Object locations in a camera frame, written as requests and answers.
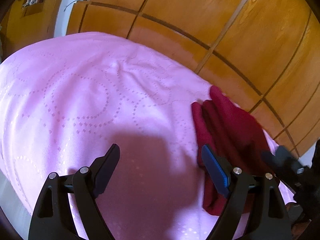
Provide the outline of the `dark red cloth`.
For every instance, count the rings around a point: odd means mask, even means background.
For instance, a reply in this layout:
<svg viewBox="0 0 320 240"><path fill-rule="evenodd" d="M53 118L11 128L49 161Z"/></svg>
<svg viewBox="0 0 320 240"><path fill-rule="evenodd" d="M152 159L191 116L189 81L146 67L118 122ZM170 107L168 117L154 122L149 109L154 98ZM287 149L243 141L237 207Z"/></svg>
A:
<svg viewBox="0 0 320 240"><path fill-rule="evenodd" d="M262 158L270 148L257 120L232 103L218 87L212 86L209 95L210 100L191 105L198 149L208 144L216 155L250 175L270 172Z"/></svg>

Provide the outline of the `pink dotted bedsheet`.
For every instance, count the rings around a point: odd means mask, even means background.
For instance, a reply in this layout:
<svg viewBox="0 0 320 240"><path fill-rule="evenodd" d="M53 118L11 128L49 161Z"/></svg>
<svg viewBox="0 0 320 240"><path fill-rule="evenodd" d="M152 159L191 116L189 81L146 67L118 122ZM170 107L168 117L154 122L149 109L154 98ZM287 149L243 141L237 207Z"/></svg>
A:
<svg viewBox="0 0 320 240"><path fill-rule="evenodd" d="M191 104L209 83L121 37L81 33L1 64L1 168L33 211L48 175L73 174L113 144L120 160L97 205L116 239L205 239Z"/></svg>

